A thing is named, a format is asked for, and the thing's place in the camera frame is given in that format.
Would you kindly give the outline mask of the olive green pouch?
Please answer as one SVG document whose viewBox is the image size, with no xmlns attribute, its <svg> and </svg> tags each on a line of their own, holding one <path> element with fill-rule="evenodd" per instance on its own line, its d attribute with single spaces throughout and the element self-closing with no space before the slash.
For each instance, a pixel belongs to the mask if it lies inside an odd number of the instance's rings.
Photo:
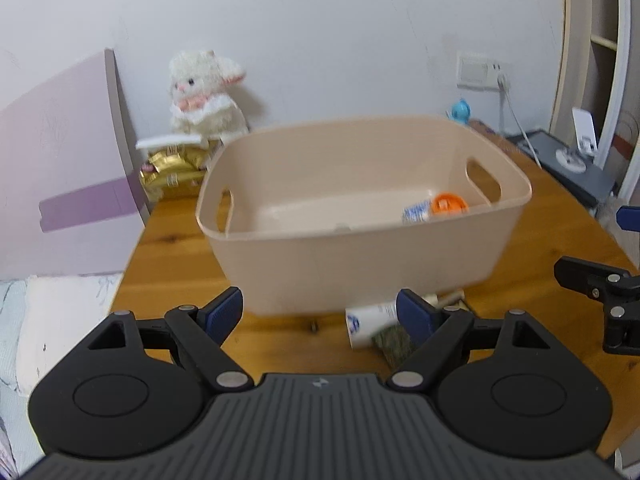
<svg viewBox="0 0 640 480">
<path fill-rule="evenodd" d="M 373 335 L 372 344 L 382 353 L 391 370 L 397 368 L 416 351 L 416 345 L 399 324 L 379 330 Z"/>
</svg>

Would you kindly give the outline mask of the white plush sheep toy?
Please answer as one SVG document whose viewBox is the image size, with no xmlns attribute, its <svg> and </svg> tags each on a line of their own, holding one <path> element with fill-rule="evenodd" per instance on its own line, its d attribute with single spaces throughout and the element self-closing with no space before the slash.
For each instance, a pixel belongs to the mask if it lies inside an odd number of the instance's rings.
<svg viewBox="0 0 640 480">
<path fill-rule="evenodd" d="M 181 51 L 169 62 L 171 129 L 228 143 L 245 136 L 248 125 L 229 88 L 246 71 L 214 51 Z"/>
</svg>

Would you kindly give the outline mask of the pink purple headboard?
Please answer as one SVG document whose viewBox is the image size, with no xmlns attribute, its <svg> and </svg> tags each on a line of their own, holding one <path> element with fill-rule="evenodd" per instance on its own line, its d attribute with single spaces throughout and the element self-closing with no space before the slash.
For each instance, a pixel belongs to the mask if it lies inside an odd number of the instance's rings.
<svg viewBox="0 0 640 480">
<path fill-rule="evenodd" d="M 1 112 L 1 276 L 125 270 L 149 218 L 115 55 L 105 49 Z"/>
</svg>

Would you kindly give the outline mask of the blue figurine toy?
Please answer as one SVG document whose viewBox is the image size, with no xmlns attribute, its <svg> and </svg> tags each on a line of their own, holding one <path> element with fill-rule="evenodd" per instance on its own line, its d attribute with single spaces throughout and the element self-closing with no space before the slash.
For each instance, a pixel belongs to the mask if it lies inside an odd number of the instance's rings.
<svg viewBox="0 0 640 480">
<path fill-rule="evenodd" d="M 447 116 L 454 122 L 458 122 L 462 125 L 467 125 L 471 118 L 471 107 L 469 106 L 469 103 L 465 101 L 465 99 L 460 99 L 459 101 L 452 104 L 452 107 L 450 107 Z"/>
</svg>

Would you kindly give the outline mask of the gold snack bag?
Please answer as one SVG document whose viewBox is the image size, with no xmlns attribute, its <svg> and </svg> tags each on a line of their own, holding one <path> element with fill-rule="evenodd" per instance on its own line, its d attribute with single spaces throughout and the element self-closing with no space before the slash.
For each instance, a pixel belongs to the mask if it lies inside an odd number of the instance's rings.
<svg viewBox="0 0 640 480">
<path fill-rule="evenodd" d="M 174 198 L 196 197 L 207 174 L 219 140 L 191 140 L 160 145 L 154 141 L 142 144 L 143 164 L 140 184 L 151 203 Z"/>
</svg>

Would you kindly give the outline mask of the beige plastic storage basket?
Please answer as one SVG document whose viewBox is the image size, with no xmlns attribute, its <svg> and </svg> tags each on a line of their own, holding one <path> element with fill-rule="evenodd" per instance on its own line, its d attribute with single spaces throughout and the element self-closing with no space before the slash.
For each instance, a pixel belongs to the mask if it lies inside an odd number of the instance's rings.
<svg viewBox="0 0 640 480">
<path fill-rule="evenodd" d="M 469 210 L 402 222 L 440 193 Z M 531 197 L 524 172 L 473 129 L 373 117 L 234 140 L 210 163 L 195 217 L 248 312 L 303 315 L 486 280 Z"/>
</svg>

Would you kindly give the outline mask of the white phone stand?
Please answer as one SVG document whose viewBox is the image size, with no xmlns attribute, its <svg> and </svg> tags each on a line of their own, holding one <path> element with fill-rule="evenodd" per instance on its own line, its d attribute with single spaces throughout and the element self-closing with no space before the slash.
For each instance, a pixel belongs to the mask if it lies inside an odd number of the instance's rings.
<svg viewBox="0 0 640 480">
<path fill-rule="evenodd" d="M 555 159 L 558 164 L 572 174 L 583 174 L 588 162 L 594 159 L 598 151 L 596 130 L 592 115 L 588 110 L 572 108 L 576 144 L 572 148 L 558 148 Z"/>
</svg>

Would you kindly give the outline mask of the white bed pillow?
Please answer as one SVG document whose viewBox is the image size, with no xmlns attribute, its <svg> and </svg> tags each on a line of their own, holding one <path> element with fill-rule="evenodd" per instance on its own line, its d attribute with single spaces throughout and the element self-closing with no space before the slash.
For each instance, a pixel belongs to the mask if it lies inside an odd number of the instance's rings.
<svg viewBox="0 0 640 480">
<path fill-rule="evenodd" d="M 30 276 L 1 283 L 1 383 L 29 396 L 111 310 L 122 274 Z"/>
</svg>

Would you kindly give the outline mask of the white wall socket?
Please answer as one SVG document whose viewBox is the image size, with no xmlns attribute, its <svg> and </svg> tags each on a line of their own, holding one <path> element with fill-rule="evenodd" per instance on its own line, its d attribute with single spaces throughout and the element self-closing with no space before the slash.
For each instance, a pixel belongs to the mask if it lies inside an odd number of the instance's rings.
<svg viewBox="0 0 640 480">
<path fill-rule="evenodd" d="M 512 64 L 479 54 L 459 52 L 457 57 L 457 86 L 478 91 L 499 91 L 508 80 Z"/>
</svg>

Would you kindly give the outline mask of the white curved shelf frame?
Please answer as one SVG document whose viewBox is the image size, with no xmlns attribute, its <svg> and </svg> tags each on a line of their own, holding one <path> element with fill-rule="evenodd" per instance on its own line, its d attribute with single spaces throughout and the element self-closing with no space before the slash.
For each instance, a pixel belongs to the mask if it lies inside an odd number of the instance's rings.
<svg viewBox="0 0 640 480">
<path fill-rule="evenodd" d="M 567 145 L 576 142 L 575 108 L 591 115 L 594 162 L 629 202 L 639 182 L 639 0 L 564 0 L 550 133 Z"/>
</svg>

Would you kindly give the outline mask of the orange lidded bottle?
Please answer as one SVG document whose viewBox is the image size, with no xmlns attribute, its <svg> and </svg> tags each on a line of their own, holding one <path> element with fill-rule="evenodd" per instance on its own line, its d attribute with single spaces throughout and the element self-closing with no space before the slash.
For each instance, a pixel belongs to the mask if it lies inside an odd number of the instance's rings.
<svg viewBox="0 0 640 480">
<path fill-rule="evenodd" d="M 406 207 L 402 212 L 401 220 L 404 223 L 422 223 L 443 214 L 463 214 L 468 210 L 469 206 L 461 196 L 454 193 L 440 193 Z"/>
</svg>

